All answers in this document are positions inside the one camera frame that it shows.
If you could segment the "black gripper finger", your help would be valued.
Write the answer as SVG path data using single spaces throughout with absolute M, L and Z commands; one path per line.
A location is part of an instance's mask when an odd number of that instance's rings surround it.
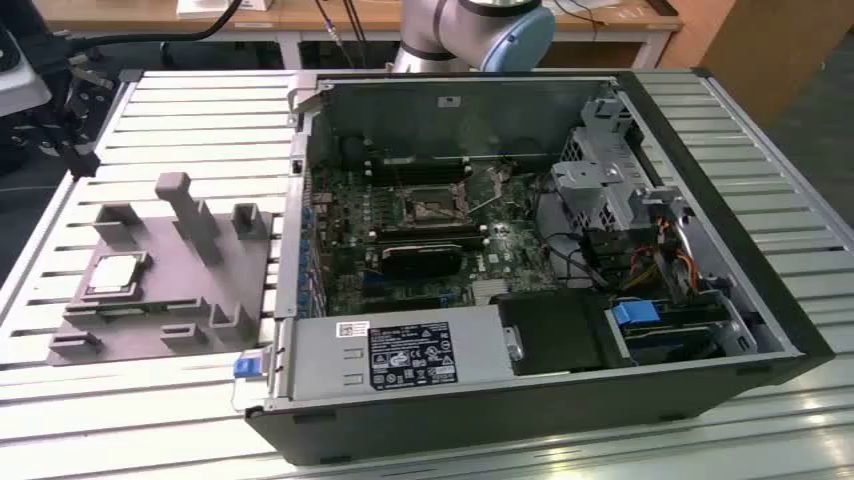
M 62 159 L 73 178 L 93 177 L 101 164 L 94 143 L 82 137 L 62 141 Z

